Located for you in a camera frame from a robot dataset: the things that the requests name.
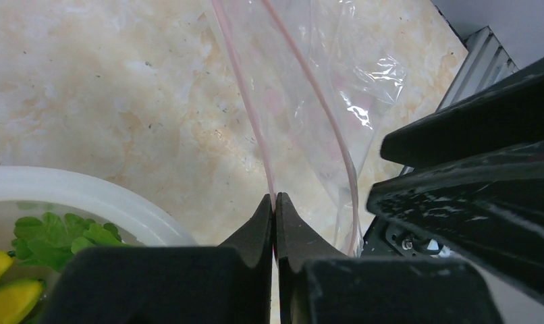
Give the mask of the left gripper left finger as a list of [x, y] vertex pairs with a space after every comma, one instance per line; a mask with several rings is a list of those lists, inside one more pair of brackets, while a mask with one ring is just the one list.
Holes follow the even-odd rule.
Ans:
[[41, 323], [268, 323], [273, 212], [218, 246], [88, 248], [65, 268]]

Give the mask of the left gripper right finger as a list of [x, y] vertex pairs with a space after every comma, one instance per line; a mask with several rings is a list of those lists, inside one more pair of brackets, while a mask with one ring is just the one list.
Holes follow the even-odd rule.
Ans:
[[501, 323], [480, 273], [457, 259], [348, 257], [280, 193], [275, 257], [282, 323]]

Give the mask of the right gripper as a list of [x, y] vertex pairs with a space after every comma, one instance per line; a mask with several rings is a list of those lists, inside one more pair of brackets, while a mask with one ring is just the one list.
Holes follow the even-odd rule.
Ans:
[[411, 172], [366, 209], [445, 244], [544, 305], [544, 58], [388, 134]]

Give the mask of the clear zip top bag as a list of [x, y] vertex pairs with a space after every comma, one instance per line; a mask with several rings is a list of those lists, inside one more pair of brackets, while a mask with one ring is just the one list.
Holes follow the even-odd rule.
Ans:
[[271, 197], [308, 197], [309, 223], [356, 257], [358, 180], [397, 103], [403, 66], [366, 26], [358, 1], [203, 1], [248, 114]]

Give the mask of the yellow bell pepper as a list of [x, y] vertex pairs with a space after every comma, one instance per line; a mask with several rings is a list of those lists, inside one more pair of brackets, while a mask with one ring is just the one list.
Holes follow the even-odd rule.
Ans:
[[[14, 256], [0, 250], [0, 281], [14, 264]], [[39, 278], [23, 277], [0, 282], [0, 323], [22, 323], [42, 297], [46, 283]]]

